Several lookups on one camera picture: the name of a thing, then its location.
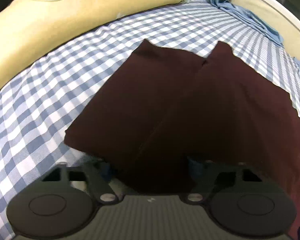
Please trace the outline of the maroon vintage print sweatshirt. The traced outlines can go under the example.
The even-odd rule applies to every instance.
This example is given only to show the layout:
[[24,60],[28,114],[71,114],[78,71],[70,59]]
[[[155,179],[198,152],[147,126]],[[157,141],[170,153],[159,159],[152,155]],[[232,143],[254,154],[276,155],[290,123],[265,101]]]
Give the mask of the maroon vintage print sweatshirt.
[[186,192],[194,163],[255,167],[296,204],[300,227],[300,117],[290,95],[218,42],[210,55],[144,40],[65,132],[136,191]]

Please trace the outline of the blue white checkered bedsheet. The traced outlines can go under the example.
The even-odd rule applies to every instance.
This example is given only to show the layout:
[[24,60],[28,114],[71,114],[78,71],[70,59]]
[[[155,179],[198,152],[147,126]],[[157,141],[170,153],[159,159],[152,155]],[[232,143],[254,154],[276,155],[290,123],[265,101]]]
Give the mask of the blue white checkered bedsheet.
[[279,48],[206,0],[123,17],[43,56],[0,91],[0,239],[11,239],[6,206],[60,162],[86,159],[64,145],[65,130],[90,98],[143,40],[207,56],[218,41],[259,74],[285,89],[300,116],[300,70]]

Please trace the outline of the yellow avocado print pillow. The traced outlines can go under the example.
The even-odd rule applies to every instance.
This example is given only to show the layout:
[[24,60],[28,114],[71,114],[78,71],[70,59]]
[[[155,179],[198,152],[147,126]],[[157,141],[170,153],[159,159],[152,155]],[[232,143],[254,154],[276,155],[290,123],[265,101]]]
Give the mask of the yellow avocado print pillow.
[[0,90],[61,44],[127,15],[182,0],[14,0],[0,12]]

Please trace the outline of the left blue star curtain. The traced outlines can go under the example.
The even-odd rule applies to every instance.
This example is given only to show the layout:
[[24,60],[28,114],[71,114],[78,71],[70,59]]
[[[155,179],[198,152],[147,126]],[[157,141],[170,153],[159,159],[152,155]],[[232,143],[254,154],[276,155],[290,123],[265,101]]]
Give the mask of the left blue star curtain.
[[231,0],[207,0],[211,5],[227,12],[234,18],[242,21],[249,27],[260,32],[278,47],[283,47],[283,37],[277,30],[268,25],[264,20],[255,15],[252,11],[234,5]]

